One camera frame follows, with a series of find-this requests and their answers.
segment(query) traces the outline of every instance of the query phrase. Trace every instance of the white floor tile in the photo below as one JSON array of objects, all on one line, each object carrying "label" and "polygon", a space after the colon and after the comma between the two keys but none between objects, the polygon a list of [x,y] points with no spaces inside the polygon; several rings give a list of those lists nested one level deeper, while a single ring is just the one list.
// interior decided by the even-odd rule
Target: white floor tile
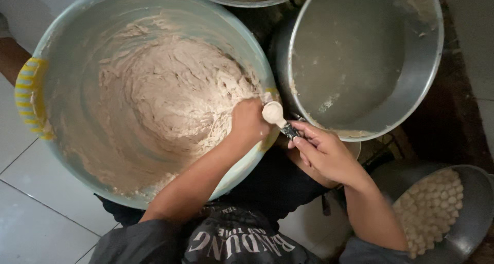
[{"label": "white floor tile", "polygon": [[312,249],[324,240],[336,227],[348,218],[336,200],[330,200],[331,216],[323,215],[321,198],[301,205],[296,211],[278,221],[280,232],[307,249]]},{"label": "white floor tile", "polygon": [[482,118],[482,125],[487,139],[487,144],[494,158],[494,101],[477,100]]},{"label": "white floor tile", "polygon": [[0,74],[0,172],[36,139],[29,131],[14,102],[14,87]]},{"label": "white floor tile", "polygon": [[92,248],[90,251],[84,255],[79,261],[76,262],[76,264],[88,264],[91,260],[91,256],[94,253],[94,248]]},{"label": "white floor tile", "polygon": [[0,197],[2,263],[75,263],[99,239],[3,182]]},{"label": "white floor tile", "polygon": [[37,140],[0,179],[48,205],[97,235],[118,223],[101,202],[52,155],[45,140]]}]

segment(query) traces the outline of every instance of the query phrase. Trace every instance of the pot handle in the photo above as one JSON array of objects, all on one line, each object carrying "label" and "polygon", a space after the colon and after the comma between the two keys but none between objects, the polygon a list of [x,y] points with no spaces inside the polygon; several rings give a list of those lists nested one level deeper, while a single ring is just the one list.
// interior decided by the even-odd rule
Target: pot handle
[{"label": "pot handle", "polygon": [[14,97],[19,115],[30,131],[39,138],[53,139],[42,91],[47,68],[47,60],[34,57],[28,59],[17,76]]}]

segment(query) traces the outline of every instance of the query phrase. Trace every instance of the dough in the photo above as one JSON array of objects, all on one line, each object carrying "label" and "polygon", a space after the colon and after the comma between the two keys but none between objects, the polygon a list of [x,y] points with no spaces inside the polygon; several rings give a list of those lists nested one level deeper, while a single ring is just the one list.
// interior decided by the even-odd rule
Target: dough
[{"label": "dough", "polygon": [[258,86],[218,48],[173,35],[127,54],[116,66],[102,65],[99,79],[102,86],[121,81],[139,123],[164,150],[186,160],[218,145],[230,132],[235,104],[258,96]]},{"label": "dough", "polygon": [[[95,54],[104,59],[87,67],[99,78],[59,94],[83,109],[61,115],[64,155],[108,190],[145,201],[222,141],[235,104],[262,90],[249,65],[167,22],[156,15],[103,33]],[[75,120],[87,130],[71,132]]]}]

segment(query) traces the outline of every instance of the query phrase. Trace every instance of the tiled floor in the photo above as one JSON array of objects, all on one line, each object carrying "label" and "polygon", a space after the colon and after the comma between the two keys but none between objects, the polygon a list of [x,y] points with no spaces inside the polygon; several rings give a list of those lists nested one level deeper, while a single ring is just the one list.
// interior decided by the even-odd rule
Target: tiled floor
[{"label": "tiled floor", "polygon": [[[73,1],[0,0],[0,12],[33,52]],[[28,131],[13,101],[13,87],[0,75],[0,262],[86,264],[99,238],[119,225]],[[332,209],[333,216],[324,217],[318,198],[280,221],[280,231],[326,257],[350,229],[335,203]]]}]

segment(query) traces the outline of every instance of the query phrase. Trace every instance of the person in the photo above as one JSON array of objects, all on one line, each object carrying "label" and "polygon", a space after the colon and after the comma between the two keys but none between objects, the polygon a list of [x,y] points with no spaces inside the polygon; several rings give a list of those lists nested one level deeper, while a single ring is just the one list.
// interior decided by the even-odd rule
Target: person
[{"label": "person", "polygon": [[[104,235],[90,263],[322,262],[278,232],[278,219],[327,191],[292,161],[261,160],[229,194],[207,202],[225,173],[268,135],[270,126],[261,111],[259,99],[238,103],[230,134],[163,188],[137,224]],[[333,133],[291,123],[304,138],[294,138],[288,147],[298,149],[313,171],[344,185],[356,236],[339,261],[410,263],[407,240],[391,206],[345,145]],[[284,155],[272,150],[265,158]]]}]

